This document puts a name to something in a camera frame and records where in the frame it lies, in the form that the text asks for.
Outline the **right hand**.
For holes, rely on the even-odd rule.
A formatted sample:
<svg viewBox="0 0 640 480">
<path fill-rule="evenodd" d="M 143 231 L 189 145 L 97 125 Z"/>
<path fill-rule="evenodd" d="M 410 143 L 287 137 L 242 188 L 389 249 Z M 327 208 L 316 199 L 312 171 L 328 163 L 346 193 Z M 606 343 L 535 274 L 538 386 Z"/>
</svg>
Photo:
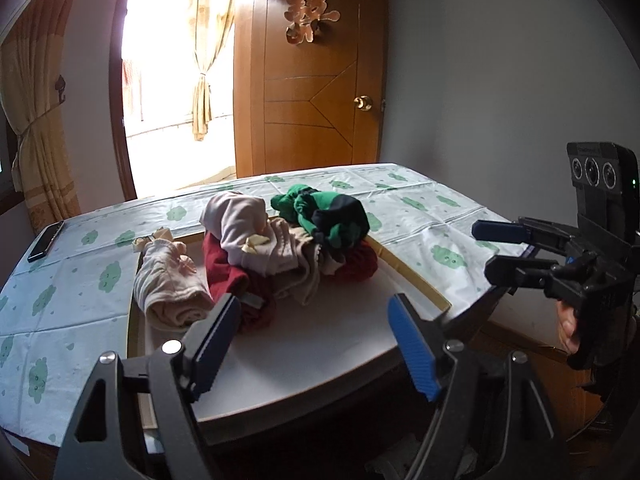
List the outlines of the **right hand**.
<svg viewBox="0 0 640 480">
<path fill-rule="evenodd" d="M 575 309 L 563 301 L 558 301 L 556 303 L 556 316 L 558 317 L 560 344 L 568 354 L 575 354 L 579 349 Z"/>
</svg>

